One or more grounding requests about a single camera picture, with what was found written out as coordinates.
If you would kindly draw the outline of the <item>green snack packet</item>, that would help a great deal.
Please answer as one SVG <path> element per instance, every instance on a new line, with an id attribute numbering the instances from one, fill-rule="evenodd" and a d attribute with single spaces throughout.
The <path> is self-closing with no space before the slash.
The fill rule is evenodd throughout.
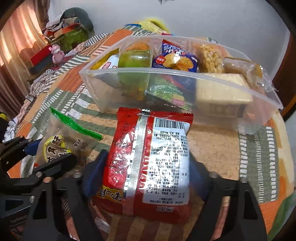
<path id="1" fill-rule="evenodd" d="M 162 103 L 170 108 L 190 111 L 184 93 L 169 79 L 157 76 L 149 81 L 146 95 L 156 103 Z"/>

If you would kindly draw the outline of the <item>pink orange curtain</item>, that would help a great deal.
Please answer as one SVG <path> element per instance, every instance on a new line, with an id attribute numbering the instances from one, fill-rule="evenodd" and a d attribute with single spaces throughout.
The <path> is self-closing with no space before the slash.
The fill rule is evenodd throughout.
<path id="1" fill-rule="evenodd" d="M 1 29 L 1 112 L 14 118 L 29 94 L 29 61 L 47 41 L 50 1 L 24 1 Z"/>

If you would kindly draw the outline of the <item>caramel puffed rice bar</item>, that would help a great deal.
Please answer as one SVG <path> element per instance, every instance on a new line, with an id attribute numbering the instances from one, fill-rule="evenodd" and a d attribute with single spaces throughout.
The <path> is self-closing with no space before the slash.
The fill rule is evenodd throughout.
<path id="1" fill-rule="evenodd" d="M 223 56 L 214 45 L 195 44 L 199 71 L 202 73 L 224 73 Z"/>

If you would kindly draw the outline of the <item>patchwork orange green blanket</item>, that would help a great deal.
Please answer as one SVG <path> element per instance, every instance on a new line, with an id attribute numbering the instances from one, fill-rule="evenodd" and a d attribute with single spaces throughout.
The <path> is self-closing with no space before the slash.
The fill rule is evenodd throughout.
<path id="1" fill-rule="evenodd" d="M 124 37 L 150 34 L 141 27 L 126 25 L 111 34 L 100 34 L 97 42 L 86 42 L 77 55 L 49 78 L 36 100 L 23 105 L 16 135 L 34 140 L 41 138 L 49 122 L 50 109 L 55 108 L 82 127 L 103 136 L 88 161 L 93 161 L 101 150 L 109 149 L 117 126 L 116 113 L 99 111 L 79 71 L 88 61 Z M 208 170 L 229 179 L 242 175 L 249 178 L 259 197 L 268 239 L 274 238 L 295 205 L 295 166 L 281 115 L 274 114 L 256 135 L 193 125 L 189 132 L 189 144 L 196 160 Z M 94 216 L 105 240 L 185 240 L 203 204 L 197 196 L 191 198 L 191 203 L 190 218 L 182 225 L 111 214 L 99 208 L 95 208 Z"/>

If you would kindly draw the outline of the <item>clear plastic storage bin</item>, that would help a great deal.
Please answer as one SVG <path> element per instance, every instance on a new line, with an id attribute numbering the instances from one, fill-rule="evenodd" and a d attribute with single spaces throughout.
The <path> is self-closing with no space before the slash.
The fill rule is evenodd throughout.
<path id="1" fill-rule="evenodd" d="M 218 47 L 222 53 L 223 58 L 233 57 L 239 59 L 249 59 L 244 53 L 226 47 L 221 44 L 212 43 L 209 41 L 187 38 L 180 36 L 128 36 L 107 48 L 93 60 L 91 60 L 80 71 L 80 76 L 83 79 L 91 97 L 98 106 L 101 112 L 116 111 L 120 107 L 128 108 L 147 108 L 151 110 L 176 111 L 180 113 L 192 113 L 194 116 L 194 123 L 198 125 L 218 126 L 234 131 L 244 131 L 246 133 L 255 133 L 264 124 L 266 124 L 272 116 L 283 108 L 280 98 L 278 97 L 272 81 L 269 79 L 265 69 L 262 68 L 263 80 L 262 85 L 257 85 L 252 88 L 248 85 L 246 79 L 241 74 L 235 73 L 202 73 L 187 72 L 173 69 L 152 68 L 112 68 L 91 70 L 91 66 L 104 55 L 110 51 L 119 48 L 119 57 L 124 52 L 125 48 L 133 42 L 141 41 L 150 45 L 150 52 L 152 61 L 154 57 L 161 54 L 161 46 L 163 39 L 168 40 L 185 51 L 194 54 L 196 57 L 195 44 L 214 45 Z M 119 72 L 147 72 L 149 73 L 149 81 L 157 76 L 169 79 L 175 84 L 179 90 L 184 93 L 186 103 L 190 111 L 185 111 L 179 108 L 170 108 L 162 103 L 156 103 L 151 100 L 144 92 L 144 99 L 137 100 L 128 96 L 122 89 L 118 73 Z M 253 95 L 253 103 L 247 106 L 240 118 L 227 118 L 224 116 L 207 115 L 201 112 L 195 105 L 196 83 L 197 79 L 208 79 L 225 85 L 230 85 L 249 91 Z"/>

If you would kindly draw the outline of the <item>green-topped mooncake bag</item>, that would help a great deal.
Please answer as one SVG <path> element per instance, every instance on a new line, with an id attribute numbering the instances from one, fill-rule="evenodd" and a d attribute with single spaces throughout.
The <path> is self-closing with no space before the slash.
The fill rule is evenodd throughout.
<path id="1" fill-rule="evenodd" d="M 49 123 L 38 145 L 34 166 L 39 167 L 66 154 L 74 154 L 77 157 L 75 168 L 83 169 L 87 157 L 103 136 L 82 127 L 54 108 L 50 108 L 50 112 Z"/>

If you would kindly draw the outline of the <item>clear bag orange cookies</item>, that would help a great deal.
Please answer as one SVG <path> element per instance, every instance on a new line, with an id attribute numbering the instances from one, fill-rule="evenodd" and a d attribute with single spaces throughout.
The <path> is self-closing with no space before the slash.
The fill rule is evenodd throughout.
<path id="1" fill-rule="evenodd" d="M 149 44 L 147 44 L 146 42 L 137 41 L 128 45 L 124 51 L 126 52 L 126 51 L 149 51 L 149 50 L 150 50 Z"/>

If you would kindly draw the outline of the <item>pale cracker block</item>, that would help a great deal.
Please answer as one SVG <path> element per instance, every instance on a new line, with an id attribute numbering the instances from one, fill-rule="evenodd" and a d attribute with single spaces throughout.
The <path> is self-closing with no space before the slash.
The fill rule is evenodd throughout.
<path id="1" fill-rule="evenodd" d="M 195 105 L 204 114 L 240 118 L 252 103 L 253 95 L 249 91 L 208 79 L 197 79 Z"/>

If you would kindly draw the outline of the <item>blue chips packet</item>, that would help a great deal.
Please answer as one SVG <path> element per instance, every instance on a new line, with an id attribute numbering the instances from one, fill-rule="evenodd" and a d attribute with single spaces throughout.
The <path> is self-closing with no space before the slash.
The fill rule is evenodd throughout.
<path id="1" fill-rule="evenodd" d="M 197 72 L 197 57 L 180 46 L 163 39 L 161 54 L 154 57 L 152 68 L 173 69 L 187 72 Z"/>

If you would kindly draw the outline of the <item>green wrapped cake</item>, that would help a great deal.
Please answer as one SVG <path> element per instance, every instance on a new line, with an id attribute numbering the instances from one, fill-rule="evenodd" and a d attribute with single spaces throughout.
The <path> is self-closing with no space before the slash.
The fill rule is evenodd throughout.
<path id="1" fill-rule="evenodd" d="M 119 57 L 118 68 L 150 68 L 152 55 L 149 50 L 128 50 Z M 147 89 L 149 73 L 147 72 L 119 72 L 119 81 L 123 91 L 137 100 L 144 99 Z"/>

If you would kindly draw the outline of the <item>yellow foil snack packet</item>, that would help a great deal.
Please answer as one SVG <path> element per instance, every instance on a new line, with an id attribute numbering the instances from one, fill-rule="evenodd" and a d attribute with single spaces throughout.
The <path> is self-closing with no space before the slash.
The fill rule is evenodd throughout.
<path id="1" fill-rule="evenodd" d="M 119 48 L 114 49 L 97 60 L 92 66 L 91 70 L 112 69 L 118 67 Z"/>

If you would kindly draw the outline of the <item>red instant noodle packet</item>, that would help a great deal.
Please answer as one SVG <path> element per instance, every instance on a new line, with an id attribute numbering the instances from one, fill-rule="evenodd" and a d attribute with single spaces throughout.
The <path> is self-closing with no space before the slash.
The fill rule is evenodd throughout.
<path id="1" fill-rule="evenodd" d="M 191 212 L 191 113 L 119 108 L 117 128 L 92 202 L 113 214 L 183 223 Z"/>

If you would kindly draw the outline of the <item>green box clutter pile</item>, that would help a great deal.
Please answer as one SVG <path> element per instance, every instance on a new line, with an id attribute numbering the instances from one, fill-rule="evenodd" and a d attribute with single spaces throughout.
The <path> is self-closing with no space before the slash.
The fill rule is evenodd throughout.
<path id="1" fill-rule="evenodd" d="M 48 22 L 42 33 L 51 53 L 68 53 L 95 35 L 93 23 L 82 8 L 65 10 L 57 20 Z"/>

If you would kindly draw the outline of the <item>barcode clear snack packet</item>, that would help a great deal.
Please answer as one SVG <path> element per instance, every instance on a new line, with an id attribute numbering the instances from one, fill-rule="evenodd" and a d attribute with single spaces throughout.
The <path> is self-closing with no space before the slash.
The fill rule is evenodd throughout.
<path id="1" fill-rule="evenodd" d="M 243 75 L 248 85 L 252 88 L 255 88 L 257 85 L 262 85 L 262 67 L 255 62 L 245 59 L 225 57 L 223 60 L 223 67 L 225 73 Z"/>

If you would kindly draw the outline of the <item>pink plush toy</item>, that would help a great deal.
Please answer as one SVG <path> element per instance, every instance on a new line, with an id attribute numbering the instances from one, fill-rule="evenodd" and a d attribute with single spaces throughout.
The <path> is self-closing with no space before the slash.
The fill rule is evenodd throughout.
<path id="1" fill-rule="evenodd" d="M 64 52 L 61 50 L 61 47 L 58 44 L 53 44 L 49 47 L 49 51 L 52 54 L 52 61 L 54 66 L 60 66 L 63 63 L 65 57 Z"/>

